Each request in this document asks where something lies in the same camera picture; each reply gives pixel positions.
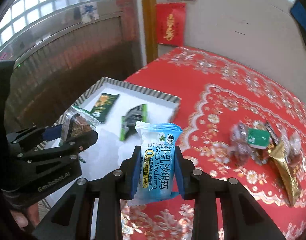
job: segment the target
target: red tablecloth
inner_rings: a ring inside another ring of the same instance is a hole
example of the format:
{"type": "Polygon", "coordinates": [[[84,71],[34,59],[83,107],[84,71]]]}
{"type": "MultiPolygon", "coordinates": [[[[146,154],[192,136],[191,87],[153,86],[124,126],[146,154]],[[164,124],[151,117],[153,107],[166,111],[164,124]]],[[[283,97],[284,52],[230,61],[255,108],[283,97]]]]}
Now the red tablecloth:
{"type": "MultiPolygon", "coordinates": [[[[306,110],[290,92],[266,76],[225,57],[178,47],[145,66],[128,82],[180,97],[174,123],[183,129],[177,141],[183,156],[217,179],[236,177],[251,192],[287,239],[306,227],[306,110]],[[231,127],[269,120],[280,135],[284,126],[302,140],[298,179],[302,186],[295,207],[288,205],[283,184],[269,164],[249,160],[244,167],[224,164],[231,127]]],[[[122,209],[124,239],[190,239],[194,202],[175,199],[122,209]]],[[[219,223],[219,238],[223,229],[219,223]]]]}

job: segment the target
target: brown wooden panel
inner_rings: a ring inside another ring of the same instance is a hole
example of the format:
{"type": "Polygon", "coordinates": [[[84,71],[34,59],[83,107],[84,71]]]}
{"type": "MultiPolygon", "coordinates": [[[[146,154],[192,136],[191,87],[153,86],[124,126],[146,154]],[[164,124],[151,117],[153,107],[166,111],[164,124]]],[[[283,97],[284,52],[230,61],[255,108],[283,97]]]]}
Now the brown wooden panel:
{"type": "Polygon", "coordinates": [[[145,47],[147,62],[155,60],[157,56],[156,42],[156,0],[142,0],[145,33],[145,47]]]}

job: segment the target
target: hand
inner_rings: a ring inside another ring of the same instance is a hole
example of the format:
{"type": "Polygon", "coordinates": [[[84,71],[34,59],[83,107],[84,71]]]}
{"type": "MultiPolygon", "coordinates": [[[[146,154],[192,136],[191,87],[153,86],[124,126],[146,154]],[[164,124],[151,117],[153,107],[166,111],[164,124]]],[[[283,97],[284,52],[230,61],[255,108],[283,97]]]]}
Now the hand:
{"type": "MultiPolygon", "coordinates": [[[[28,225],[28,220],[22,213],[15,210],[11,210],[11,214],[20,228],[24,228],[28,225]]],[[[31,223],[34,225],[34,227],[36,227],[40,222],[38,204],[35,203],[32,206],[28,207],[27,214],[31,223]]]]}

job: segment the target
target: green label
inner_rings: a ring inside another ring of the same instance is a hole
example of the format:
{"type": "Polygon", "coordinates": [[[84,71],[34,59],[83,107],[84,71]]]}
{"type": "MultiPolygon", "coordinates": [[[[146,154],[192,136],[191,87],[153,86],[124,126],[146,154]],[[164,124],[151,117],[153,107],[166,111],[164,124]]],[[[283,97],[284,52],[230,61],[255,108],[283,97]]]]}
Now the green label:
{"type": "Polygon", "coordinates": [[[250,146],[257,149],[266,149],[270,142],[270,134],[268,131],[249,129],[247,142],[250,146]]]}
{"type": "Polygon", "coordinates": [[[91,115],[94,116],[101,123],[106,121],[106,116],[111,110],[113,104],[120,95],[110,95],[102,93],[95,106],[91,110],[91,115]]]}

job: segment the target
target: red decoration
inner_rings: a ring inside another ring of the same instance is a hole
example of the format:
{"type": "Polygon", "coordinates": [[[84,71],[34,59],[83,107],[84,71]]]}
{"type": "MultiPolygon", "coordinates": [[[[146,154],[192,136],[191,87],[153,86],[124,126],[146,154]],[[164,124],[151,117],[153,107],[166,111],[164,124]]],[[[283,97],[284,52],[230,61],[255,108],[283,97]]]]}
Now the red decoration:
{"type": "Polygon", "coordinates": [[[185,3],[159,3],[156,5],[157,43],[182,46],[184,40],[185,3]]]}

